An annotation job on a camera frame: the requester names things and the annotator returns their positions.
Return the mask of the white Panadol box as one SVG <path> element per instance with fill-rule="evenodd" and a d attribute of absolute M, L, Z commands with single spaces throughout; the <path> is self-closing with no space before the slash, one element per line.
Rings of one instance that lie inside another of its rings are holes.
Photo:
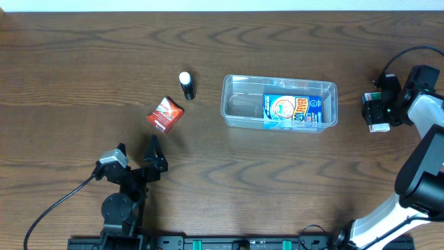
<path fill-rule="evenodd" d="M 390 125 L 384 116 L 384 102 L 380 92 L 367 92 L 363 97 L 361 114 L 365 119 L 371 133 L 390 131 Z"/>

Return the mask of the clear plastic container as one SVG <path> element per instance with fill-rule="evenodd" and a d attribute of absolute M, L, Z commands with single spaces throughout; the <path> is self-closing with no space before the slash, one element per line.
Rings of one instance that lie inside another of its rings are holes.
<path fill-rule="evenodd" d="M 316 126 L 291 129 L 265 129 L 263 105 L 265 94 L 317 96 L 323 104 L 323 122 Z M 321 133 L 338 122 L 337 86 L 329 81 L 265 76 L 228 75 L 224 78 L 221 114 L 228 126 L 272 131 Z"/>

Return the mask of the blue Cool Fever box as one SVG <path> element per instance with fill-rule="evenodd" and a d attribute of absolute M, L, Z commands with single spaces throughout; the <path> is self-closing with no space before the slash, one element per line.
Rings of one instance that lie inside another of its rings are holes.
<path fill-rule="evenodd" d="M 291 129 L 316 126 L 323 122 L 323 104 L 317 96 L 265 94 L 265 129 Z"/>

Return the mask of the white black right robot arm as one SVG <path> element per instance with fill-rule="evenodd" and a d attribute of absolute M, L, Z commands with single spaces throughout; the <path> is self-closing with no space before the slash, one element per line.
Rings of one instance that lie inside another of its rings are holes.
<path fill-rule="evenodd" d="M 381 97 L 365 102 L 367 124 L 415 126 L 421 141 L 400 169 L 394 194 L 369 215 L 347 223 L 328 249 L 414 249 L 407 231 L 443 221 L 443 96 L 434 88 L 439 74 L 417 65 L 404 85 L 392 74 L 377 79 Z"/>

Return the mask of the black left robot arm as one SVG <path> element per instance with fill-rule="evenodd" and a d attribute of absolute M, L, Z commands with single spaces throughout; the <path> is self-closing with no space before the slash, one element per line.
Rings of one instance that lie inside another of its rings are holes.
<path fill-rule="evenodd" d="M 119 191 L 108 196 L 101 206 L 104 225 L 99 249 L 155 248 L 154 237 L 143 229 L 147 184 L 160 180 L 161 173 L 168 171 L 168 162 L 155 135 L 150 139 L 144 161 L 147 166 L 131 169 L 126 146 L 120 143 L 96 162 L 94 178 L 106 178 L 119 186 Z"/>

